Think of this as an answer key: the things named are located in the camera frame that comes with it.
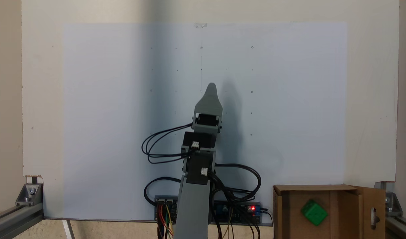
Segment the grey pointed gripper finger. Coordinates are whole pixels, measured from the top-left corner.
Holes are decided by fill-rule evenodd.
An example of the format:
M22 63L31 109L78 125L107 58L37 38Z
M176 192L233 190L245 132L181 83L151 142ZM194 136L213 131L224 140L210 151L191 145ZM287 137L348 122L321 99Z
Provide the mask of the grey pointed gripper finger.
M194 108L194 115L214 115L221 117L223 113L223 107L218 98L218 91L215 83L209 83L205 93L198 101Z

